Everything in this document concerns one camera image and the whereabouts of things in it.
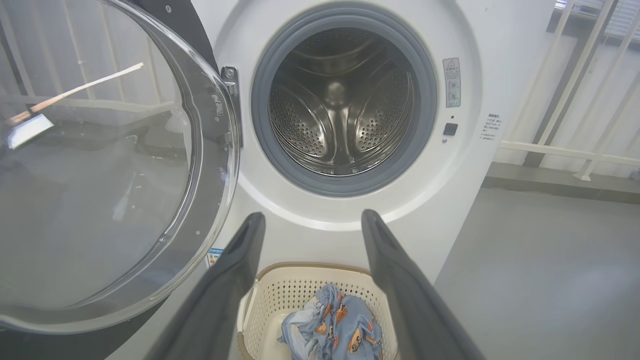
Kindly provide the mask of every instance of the washing machine door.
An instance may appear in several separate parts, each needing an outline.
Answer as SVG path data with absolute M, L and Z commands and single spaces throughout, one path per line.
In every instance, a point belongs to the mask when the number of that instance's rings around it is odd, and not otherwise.
M 120 1 L 4 1 L 0 20 L 0 327 L 124 321 L 202 264 L 223 225 L 233 74 Z

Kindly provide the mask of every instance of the gray floor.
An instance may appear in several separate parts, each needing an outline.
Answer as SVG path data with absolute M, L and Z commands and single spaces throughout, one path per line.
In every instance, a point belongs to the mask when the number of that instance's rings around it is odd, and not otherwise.
M 436 289 L 487 359 L 640 359 L 640 206 L 481 189 Z

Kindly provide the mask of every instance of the perforated basket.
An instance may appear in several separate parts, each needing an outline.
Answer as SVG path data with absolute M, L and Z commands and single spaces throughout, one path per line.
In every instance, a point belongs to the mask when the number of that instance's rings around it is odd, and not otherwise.
M 290 360 L 289 347 L 278 342 L 282 320 L 302 309 L 318 289 L 330 282 L 343 296 L 353 295 L 364 300 L 373 320 L 382 328 L 383 358 L 393 360 L 397 340 L 387 296 L 367 271 L 315 263 L 276 264 L 258 275 L 238 311 L 237 342 L 245 360 Z

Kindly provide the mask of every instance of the blue and white sticker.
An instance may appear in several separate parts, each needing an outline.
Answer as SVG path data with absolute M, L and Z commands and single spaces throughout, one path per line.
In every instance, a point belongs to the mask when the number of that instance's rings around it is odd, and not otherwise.
M 223 251 L 224 249 L 216 249 L 214 247 L 209 249 L 209 252 L 207 253 L 207 268 L 212 267 L 213 264 L 218 262 L 218 258 L 222 255 Z

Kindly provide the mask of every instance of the washing machine opening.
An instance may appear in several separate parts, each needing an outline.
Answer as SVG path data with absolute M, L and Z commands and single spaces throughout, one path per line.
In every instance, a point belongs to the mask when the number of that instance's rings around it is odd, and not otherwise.
M 384 8 L 332 3 L 300 15 L 265 48 L 251 90 L 264 154 L 323 196 L 373 192 L 427 144 L 438 90 L 431 56 Z
M 304 39 L 271 84 L 269 118 L 278 143 L 301 166 L 327 176 L 379 165 L 415 120 L 408 64 L 396 46 L 363 29 Z

